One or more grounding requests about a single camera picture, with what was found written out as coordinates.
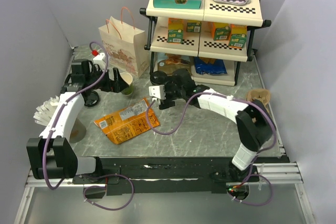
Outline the green paper coffee cup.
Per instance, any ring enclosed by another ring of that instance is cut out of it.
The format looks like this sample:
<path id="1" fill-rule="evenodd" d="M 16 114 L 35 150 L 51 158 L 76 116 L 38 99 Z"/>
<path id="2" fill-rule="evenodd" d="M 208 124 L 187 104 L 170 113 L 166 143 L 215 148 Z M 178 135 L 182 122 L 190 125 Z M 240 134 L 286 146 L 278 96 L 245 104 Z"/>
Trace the green paper coffee cup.
<path id="1" fill-rule="evenodd" d="M 120 73 L 122 79 L 128 84 L 128 87 L 125 88 L 121 93 L 123 95 L 131 95 L 133 93 L 133 76 L 127 72 Z"/>

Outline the white Cream Bear paper bag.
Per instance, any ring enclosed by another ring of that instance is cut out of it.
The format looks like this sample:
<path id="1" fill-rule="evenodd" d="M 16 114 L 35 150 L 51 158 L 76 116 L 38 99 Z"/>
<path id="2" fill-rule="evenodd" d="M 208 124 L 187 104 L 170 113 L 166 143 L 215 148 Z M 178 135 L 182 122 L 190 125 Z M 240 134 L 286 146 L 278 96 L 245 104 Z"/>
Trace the white Cream Bear paper bag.
<path id="1" fill-rule="evenodd" d="M 107 51 L 109 64 L 140 77 L 149 67 L 149 52 L 144 49 L 147 34 L 144 30 L 123 21 L 123 17 L 106 19 L 99 27 L 102 44 Z"/>

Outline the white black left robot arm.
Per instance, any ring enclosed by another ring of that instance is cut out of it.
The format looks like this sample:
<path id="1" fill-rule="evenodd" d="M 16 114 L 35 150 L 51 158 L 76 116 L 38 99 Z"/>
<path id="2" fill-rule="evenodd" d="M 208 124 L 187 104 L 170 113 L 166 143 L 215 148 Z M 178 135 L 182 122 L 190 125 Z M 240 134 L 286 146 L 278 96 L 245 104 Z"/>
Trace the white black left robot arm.
<path id="1" fill-rule="evenodd" d="M 90 182 L 100 182 L 104 170 L 99 158 L 77 157 L 69 143 L 71 131 L 93 90 L 119 93 L 127 87 L 118 68 L 113 68 L 110 79 L 108 69 L 91 60 L 74 60 L 50 122 L 39 137 L 28 140 L 26 148 L 34 178 L 65 179 L 85 174 Z"/>

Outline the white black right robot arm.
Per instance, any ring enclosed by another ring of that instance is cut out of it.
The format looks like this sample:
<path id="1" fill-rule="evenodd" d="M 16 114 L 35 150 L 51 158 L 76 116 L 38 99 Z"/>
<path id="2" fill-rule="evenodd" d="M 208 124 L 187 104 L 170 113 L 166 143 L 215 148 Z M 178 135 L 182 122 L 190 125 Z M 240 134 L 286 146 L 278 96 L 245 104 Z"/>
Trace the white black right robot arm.
<path id="1" fill-rule="evenodd" d="M 274 122 L 259 100 L 240 100 L 196 84 L 186 69 L 178 69 L 170 76 L 155 71 L 151 81 L 159 87 L 159 92 L 152 92 L 151 96 L 160 100 L 161 110 L 173 107 L 175 100 L 183 99 L 188 105 L 215 112 L 236 124 L 240 146 L 229 168 L 229 175 L 235 181 L 247 176 L 257 155 L 264 151 L 263 145 L 277 137 Z"/>

